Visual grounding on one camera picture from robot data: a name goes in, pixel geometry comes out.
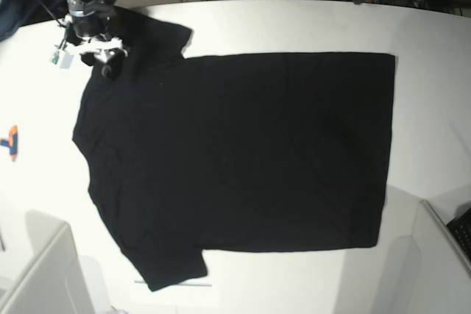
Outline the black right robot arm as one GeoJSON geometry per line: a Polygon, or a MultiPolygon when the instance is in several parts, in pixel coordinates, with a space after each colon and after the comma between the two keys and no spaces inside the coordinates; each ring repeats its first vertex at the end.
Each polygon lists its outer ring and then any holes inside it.
{"type": "Polygon", "coordinates": [[[66,0],[68,12],[61,21],[64,36],[54,49],[52,63],[66,69],[75,57],[81,57],[86,65],[97,65],[102,76],[118,76],[129,50],[113,28],[117,23],[115,2],[66,0]]]}

